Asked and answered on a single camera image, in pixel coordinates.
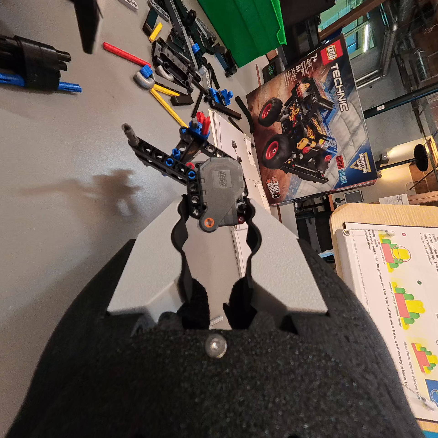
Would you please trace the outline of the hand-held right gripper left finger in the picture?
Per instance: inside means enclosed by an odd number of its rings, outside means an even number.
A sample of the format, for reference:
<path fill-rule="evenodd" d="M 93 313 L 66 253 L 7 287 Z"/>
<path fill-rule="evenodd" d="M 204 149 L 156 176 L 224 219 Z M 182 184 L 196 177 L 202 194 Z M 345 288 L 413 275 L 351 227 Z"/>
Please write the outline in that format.
<path fill-rule="evenodd" d="M 168 206 L 136 238 L 112 299 L 111 315 L 160 316 L 188 303 L 193 278 L 183 245 L 188 239 L 188 198 Z"/>

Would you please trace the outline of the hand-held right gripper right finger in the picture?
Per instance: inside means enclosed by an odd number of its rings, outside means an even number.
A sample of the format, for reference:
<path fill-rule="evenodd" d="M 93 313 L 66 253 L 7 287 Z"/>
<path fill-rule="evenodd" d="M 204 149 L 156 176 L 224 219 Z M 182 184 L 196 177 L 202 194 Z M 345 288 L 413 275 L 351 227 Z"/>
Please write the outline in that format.
<path fill-rule="evenodd" d="M 250 305 L 271 315 L 325 314 L 327 305 L 298 238 L 255 200 L 246 205 Z"/>

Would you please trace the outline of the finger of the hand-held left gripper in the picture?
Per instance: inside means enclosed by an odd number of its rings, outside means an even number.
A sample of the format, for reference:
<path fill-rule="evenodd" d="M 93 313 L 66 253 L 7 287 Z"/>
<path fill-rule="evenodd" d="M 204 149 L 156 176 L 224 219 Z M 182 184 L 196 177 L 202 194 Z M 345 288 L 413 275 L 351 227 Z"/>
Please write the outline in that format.
<path fill-rule="evenodd" d="M 74 6 L 82 49 L 93 54 L 100 21 L 103 17 L 97 0 L 71 0 Z"/>

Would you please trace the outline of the black blue lego axle assembly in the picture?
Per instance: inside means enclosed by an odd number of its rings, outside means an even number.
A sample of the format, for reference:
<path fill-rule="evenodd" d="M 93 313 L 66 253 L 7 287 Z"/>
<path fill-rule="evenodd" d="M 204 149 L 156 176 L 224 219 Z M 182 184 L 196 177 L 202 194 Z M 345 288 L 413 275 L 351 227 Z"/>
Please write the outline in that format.
<path fill-rule="evenodd" d="M 46 92 L 81 93 L 79 84 L 61 81 L 71 62 L 68 52 L 20 36 L 0 36 L 0 82 Z"/>

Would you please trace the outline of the lego chassis with grey motor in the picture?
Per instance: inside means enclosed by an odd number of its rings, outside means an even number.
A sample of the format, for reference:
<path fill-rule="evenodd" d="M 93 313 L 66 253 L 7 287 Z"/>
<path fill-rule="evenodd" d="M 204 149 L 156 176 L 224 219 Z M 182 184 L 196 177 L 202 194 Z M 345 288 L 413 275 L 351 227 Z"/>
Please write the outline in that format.
<path fill-rule="evenodd" d="M 128 123 L 122 125 L 145 166 L 186 187 L 188 213 L 206 233 L 244 223 L 248 198 L 241 164 L 209 142 L 210 128 L 210 116 L 197 112 L 187 127 L 180 127 L 180 140 L 167 154 L 139 138 Z"/>

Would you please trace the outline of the grey elbow with blue connector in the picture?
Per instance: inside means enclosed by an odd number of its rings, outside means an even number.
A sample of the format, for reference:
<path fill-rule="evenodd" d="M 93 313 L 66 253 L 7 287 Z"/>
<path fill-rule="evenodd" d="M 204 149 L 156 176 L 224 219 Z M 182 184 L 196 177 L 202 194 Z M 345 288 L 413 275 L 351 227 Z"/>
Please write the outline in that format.
<path fill-rule="evenodd" d="M 134 74 L 133 79 L 139 86 L 146 90 L 153 89 L 156 84 L 154 73 L 149 65 L 143 66 Z"/>

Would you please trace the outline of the red lego axle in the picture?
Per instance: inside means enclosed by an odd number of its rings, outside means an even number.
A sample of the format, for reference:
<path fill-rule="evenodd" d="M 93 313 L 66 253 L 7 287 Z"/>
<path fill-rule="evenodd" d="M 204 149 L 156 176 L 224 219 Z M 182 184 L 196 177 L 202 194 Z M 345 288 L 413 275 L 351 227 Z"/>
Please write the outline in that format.
<path fill-rule="evenodd" d="M 144 66 L 148 66 L 149 68 L 151 68 L 151 64 L 148 63 L 147 61 L 145 61 L 145 60 L 143 60 L 143 59 L 141 59 L 141 58 L 139 58 L 139 57 L 137 57 L 137 56 L 135 56 L 135 55 L 133 55 L 133 54 L 131 54 L 129 52 L 126 52 L 126 51 L 124 51 L 124 50 L 122 50 L 122 49 L 120 49 L 120 48 L 118 48 L 118 47 L 116 47 L 114 45 L 111 45 L 111 44 L 109 44 L 107 42 L 103 42 L 102 43 L 102 48 L 106 52 L 109 52 L 109 53 L 111 53 L 111 54 L 113 54 L 113 55 L 115 55 L 117 57 L 125 59 L 125 60 L 127 60 L 127 61 L 129 61 L 131 63 L 136 64 L 136 65 L 139 65 L 142 68 Z"/>

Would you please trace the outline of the pile of black lego pieces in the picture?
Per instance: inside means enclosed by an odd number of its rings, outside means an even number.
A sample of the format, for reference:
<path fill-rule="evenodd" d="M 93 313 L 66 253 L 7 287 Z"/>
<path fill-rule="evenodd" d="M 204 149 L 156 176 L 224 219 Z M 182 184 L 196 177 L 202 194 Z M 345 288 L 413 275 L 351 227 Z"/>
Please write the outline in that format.
<path fill-rule="evenodd" d="M 191 94 L 199 90 L 198 100 L 205 101 L 211 109 L 225 115 L 236 128 L 242 115 L 247 118 L 250 133 L 254 124 L 249 110 L 240 96 L 230 90 L 221 90 L 210 58 L 216 58 L 227 78 L 237 73 L 231 52 L 222 45 L 211 28 L 185 1 L 147 1 L 149 12 L 143 24 L 143 32 L 149 37 L 158 22 L 163 27 L 152 42 L 152 63 L 159 76 L 185 89 L 181 97 L 172 98 L 175 106 L 193 103 Z"/>

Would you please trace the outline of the long yellow lego axle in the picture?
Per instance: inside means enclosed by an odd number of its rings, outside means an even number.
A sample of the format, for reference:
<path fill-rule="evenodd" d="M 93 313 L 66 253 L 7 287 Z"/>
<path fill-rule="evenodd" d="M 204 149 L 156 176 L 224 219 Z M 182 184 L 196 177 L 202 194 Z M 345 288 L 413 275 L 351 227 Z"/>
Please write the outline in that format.
<path fill-rule="evenodd" d="M 161 97 L 161 95 L 152 89 L 150 94 L 157 100 L 157 102 L 166 110 L 166 112 L 183 128 L 188 128 L 188 125 L 177 115 L 177 113 L 169 106 L 169 104 Z"/>

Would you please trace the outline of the lego set box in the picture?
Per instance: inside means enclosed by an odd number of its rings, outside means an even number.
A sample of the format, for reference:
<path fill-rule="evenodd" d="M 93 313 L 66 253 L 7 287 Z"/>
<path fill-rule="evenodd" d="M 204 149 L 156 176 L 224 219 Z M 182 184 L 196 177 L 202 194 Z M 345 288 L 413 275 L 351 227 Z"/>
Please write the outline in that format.
<path fill-rule="evenodd" d="M 271 206 L 375 183 L 377 169 L 343 34 L 246 99 Z"/>

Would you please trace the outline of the lego instruction booklet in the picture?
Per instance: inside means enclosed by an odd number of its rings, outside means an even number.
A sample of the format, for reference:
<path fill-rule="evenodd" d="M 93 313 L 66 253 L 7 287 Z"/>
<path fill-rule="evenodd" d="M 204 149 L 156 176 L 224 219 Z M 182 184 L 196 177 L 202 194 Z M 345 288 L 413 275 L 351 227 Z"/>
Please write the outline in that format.
<path fill-rule="evenodd" d="M 256 165 L 256 151 L 252 146 L 251 138 L 240 132 L 227 122 L 218 113 L 209 110 L 211 118 L 211 133 L 214 145 L 239 161 L 242 166 L 249 197 L 270 213 L 270 206 Z M 231 228 L 233 243 L 241 277 L 246 271 L 250 248 L 246 243 L 248 225 L 246 223 Z"/>

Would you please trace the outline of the green storage bin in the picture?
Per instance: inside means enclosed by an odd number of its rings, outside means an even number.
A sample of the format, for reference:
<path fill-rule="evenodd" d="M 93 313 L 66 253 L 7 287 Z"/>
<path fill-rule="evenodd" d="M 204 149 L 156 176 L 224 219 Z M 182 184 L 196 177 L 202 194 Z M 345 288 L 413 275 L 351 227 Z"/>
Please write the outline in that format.
<path fill-rule="evenodd" d="M 279 0 L 199 0 L 239 68 L 286 45 Z"/>

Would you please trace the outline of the black round lamp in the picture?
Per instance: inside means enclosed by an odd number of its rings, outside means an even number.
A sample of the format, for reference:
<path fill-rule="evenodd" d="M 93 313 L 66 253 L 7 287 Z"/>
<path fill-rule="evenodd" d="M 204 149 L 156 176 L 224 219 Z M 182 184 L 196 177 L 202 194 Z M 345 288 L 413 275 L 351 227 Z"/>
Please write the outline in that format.
<path fill-rule="evenodd" d="M 382 169 L 390 169 L 394 167 L 399 167 L 408 164 L 415 164 L 417 169 L 421 172 L 425 172 L 429 167 L 429 158 L 428 152 L 423 144 L 417 144 L 413 149 L 413 157 L 410 159 L 402 160 L 399 162 L 394 162 L 388 164 L 389 159 L 380 159 L 375 161 L 375 166 L 377 171 L 381 171 Z"/>

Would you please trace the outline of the small device with green circles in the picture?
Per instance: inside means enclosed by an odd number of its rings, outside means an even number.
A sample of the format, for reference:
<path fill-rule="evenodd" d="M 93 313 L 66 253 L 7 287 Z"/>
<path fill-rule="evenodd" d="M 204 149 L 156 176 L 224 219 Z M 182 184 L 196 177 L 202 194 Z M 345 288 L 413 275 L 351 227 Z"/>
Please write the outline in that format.
<path fill-rule="evenodd" d="M 264 84 L 271 79 L 278 76 L 285 70 L 282 59 L 279 56 L 273 58 L 265 67 L 262 69 L 262 76 Z"/>

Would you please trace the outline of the black metal beam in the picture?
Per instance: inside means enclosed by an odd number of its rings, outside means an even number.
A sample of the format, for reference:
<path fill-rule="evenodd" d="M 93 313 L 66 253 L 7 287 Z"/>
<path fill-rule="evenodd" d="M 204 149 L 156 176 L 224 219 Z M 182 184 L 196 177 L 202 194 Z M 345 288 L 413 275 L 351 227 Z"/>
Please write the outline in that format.
<path fill-rule="evenodd" d="M 397 98 L 394 98 L 392 100 L 386 101 L 384 103 L 381 103 L 375 107 L 371 107 L 364 111 L 364 119 L 368 119 L 371 117 L 374 117 L 378 114 L 390 111 L 392 109 L 395 109 L 397 107 L 401 107 L 403 105 L 406 105 L 408 103 L 411 103 L 413 101 L 417 101 L 421 98 L 427 97 L 429 95 L 432 95 L 438 91 L 438 82 L 435 82 L 434 84 L 424 86 L 420 89 L 417 89 L 415 91 L 408 92 L 405 95 L 399 96 Z"/>

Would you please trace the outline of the black monitor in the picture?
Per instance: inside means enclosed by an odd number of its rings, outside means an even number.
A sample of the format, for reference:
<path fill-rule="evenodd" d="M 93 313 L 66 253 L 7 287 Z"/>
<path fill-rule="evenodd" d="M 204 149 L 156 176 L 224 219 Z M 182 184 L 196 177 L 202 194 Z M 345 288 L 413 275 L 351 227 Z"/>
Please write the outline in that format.
<path fill-rule="evenodd" d="M 312 19 L 336 4 L 335 0 L 281 0 L 286 44 L 293 41 L 293 27 Z"/>

